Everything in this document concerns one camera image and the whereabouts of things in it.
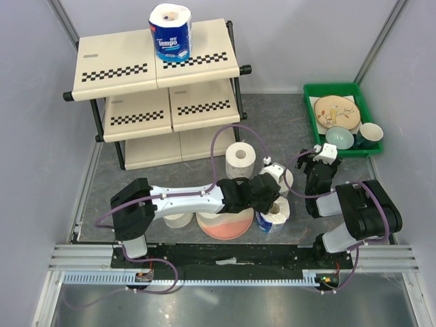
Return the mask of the blue paper towel roll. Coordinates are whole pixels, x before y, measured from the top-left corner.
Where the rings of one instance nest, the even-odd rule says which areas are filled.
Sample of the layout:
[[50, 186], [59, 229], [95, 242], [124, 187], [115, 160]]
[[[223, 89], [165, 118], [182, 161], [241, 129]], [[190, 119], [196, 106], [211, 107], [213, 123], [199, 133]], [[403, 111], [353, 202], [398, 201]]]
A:
[[182, 5], [162, 3], [149, 16], [155, 52], [162, 61], [180, 63], [191, 54], [191, 11]]

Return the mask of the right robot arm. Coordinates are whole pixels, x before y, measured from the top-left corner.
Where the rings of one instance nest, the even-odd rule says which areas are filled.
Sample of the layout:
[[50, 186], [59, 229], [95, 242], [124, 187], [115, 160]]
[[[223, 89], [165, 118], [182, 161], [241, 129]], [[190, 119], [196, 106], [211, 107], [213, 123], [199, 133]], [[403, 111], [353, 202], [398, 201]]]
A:
[[347, 251], [368, 244], [388, 242], [403, 227], [402, 216], [379, 181], [346, 183], [331, 189], [341, 159], [324, 163], [320, 151], [302, 149], [296, 167], [306, 175], [305, 208], [313, 218], [341, 215], [343, 223], [315, 238], [313, 263], [328, 268], [346, 261]]

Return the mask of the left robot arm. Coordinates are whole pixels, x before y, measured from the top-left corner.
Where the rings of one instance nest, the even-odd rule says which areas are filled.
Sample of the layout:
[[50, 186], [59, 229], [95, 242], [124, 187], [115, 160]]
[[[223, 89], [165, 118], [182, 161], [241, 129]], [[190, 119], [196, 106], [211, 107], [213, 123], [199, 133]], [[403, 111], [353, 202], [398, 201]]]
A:
[[188, 188], [152, 186], [147, 178], [137, 178], [110, 199], [115, 239], [121, 242], [126, 260], [142, 268], [150, 258], [145, 234], [152, 221], [196, 212], [237, 214], [248, 208], [267, 213], [279, 190], [269, 173]]

